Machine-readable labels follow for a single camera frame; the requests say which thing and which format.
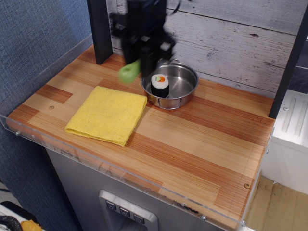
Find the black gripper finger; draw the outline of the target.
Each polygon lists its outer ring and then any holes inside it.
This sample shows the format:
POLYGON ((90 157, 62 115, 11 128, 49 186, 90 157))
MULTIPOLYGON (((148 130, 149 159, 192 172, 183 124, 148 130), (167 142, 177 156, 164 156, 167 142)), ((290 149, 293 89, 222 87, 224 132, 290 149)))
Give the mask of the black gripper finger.
POLYGON ((130 64, 140 58, 142 47, 141 37, 122 38, 121 45, 126 64, 130 64))
POLYGON ((141 72, 151 74, 157 66, 158 61, 163 57, 160 47, 145 45, 141 48, 141 72))

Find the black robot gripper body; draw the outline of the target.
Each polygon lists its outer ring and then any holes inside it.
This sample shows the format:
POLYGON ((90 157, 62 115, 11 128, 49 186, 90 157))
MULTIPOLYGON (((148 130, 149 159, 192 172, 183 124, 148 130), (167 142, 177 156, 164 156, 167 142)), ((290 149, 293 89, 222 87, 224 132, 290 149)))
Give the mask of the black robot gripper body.
POLYGON ((165 0, 128 0, 126 14, 109 15, 111 33, 120 40, 141 37, 142 47, 160 47, 162 58, 170 59, 175 40, 164 30, 166 8, 165 0))

